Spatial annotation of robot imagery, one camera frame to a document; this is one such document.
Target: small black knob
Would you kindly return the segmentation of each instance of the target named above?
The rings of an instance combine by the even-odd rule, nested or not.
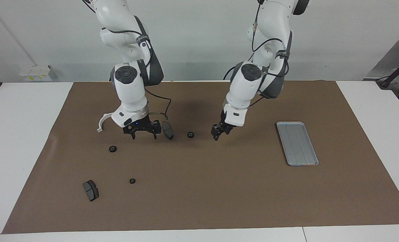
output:
[[[111,147],[109,147],[108,150],[109,150],[111,153],[115,153],[116,150],[118,150],[118,148],[117,148],[116,146],[111,146]]]

